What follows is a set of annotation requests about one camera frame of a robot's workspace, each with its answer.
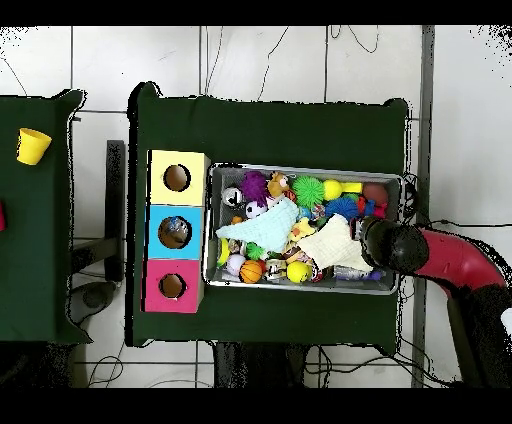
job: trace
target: yellow cup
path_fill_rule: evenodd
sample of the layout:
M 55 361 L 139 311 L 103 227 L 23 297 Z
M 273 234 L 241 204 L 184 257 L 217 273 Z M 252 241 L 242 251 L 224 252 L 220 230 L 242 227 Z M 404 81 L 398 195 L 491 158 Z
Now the yellow cup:
M 21 128 L 16 158 L 27 165 L 37 165 L 52 141 L 51 137 L 29 128 Z

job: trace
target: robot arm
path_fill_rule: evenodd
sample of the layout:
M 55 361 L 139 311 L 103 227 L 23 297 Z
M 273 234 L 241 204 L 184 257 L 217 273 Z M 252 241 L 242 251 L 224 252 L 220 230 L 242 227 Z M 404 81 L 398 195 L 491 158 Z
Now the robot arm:
M 352 221 L 351 228 L 370 265 L 443 287 L 465 383 L 512 387 L 512 344 L 502 323 L 512 296 L 487 255 L 461 237 L 375 217 Z

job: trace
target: circular hole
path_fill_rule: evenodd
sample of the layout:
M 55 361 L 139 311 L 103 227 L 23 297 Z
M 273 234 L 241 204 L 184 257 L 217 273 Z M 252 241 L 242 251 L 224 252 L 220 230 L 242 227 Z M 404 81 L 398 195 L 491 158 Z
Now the circular hole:
M 158 227 L 158 239 L 169 249 L 182 249 L 192 238 L 192 226 L 182 216 L 165 218 Z
M 190 172 L 183 165 L 171 165 L 164 173 L 164 184 L 172 191 L 183 191 L 190 185 Z
M 187 284 L 180 275 L 167 274 L 160 280 L 158 288 L 165 297 L 178 299 L 183 295 L 183 293 L 185 293 Z

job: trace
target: gray plastic bin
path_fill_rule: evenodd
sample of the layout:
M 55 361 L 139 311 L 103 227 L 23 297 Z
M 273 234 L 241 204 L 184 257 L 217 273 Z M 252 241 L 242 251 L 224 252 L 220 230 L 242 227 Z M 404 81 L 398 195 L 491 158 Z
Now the gray plastic bin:
M 405 181 L 402 177 L 392 174 L 373 174 L 365 172 L 327 171 L 323 169 L 288 168 L 263 165 L 234 165 L 212 164 L 208 171 L 208 189 L 206 202 L 205 243 L 203 248 L 203 279 L 207 284 L 214 286 L 244 287 L 247 289 L 281 289 L 315 292 L 358 293 L 372 295 L 388 295 L 398 287 L 398 276 L 386 271 L 379 281 L 341 281 L 334 278 L 323 279 L 317 283 L 304 282 L 294 284 L 287 279 L 267 282 L 261 280 L 256 284 L 245 284 L 222 280 L 222 269 L 217 268 L 220 241 L 215 231 L 223 225 L 231 223 L 236 212 L 224 205 L 221 201 L 222 191 L 232 184 L 240 184 L 245 173 L 257 170 L 270 178 L 273 171 L 280 171 L 285 175 L 309 175 L 319 180 L 334 179 L 338 181 L 377 182 L 386 186 L 389 201 L 386 218 L 401 221 L 405 205 Z

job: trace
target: green tablecloth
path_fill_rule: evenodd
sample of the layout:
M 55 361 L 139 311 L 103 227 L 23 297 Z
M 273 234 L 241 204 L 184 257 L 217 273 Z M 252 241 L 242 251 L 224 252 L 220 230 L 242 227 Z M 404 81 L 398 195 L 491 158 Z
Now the green tablecloth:
M 0 340 L 88 341 L 66 318 L 70 271 L 68 118 L 81 91 L 52 99 L 0 97 Z M 19 129 L 52 137 L 35 166 L 16 160 Z
M 128 259 L 135 255 L 135 262 L 134 284 L 128 287 L 133 311 L 127 305 L 127 327 L 132 326 L 135 343 L 149 338 L 347 342 L 394 350 L 396 293 L 371 296 L 207 286 L 198 313 L 188 315 L 141 312 L 140 283 L 148 149 L 204 152 L 212 162 L 402 174 L 405 101 L 380 106 L 159 98 L 148 83 L 132 93 L 129 115 L 129 166 L 132 172 L 137 161 L 137 175 L 130 176 L 130 181 L 136 178 L 136 193 L 134 186 L 129 187 L 128 232 L 135 231 L 135 250 L 128 247 Z

